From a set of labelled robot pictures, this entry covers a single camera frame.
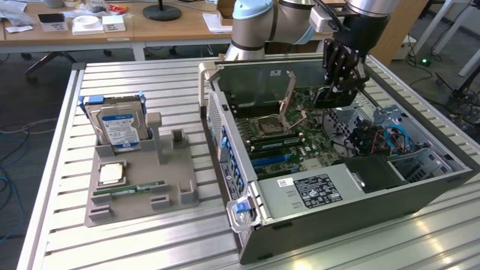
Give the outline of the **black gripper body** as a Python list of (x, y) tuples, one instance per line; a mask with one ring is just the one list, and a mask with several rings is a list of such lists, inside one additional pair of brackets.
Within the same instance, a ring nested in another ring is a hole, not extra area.
[(365, 56), (378, 42), (387, 21), (389, 16), (347, 16), (342, 22), (345, 29), (333, 34), (333, 39), (342, 46), (357, 51), (359, 56)]

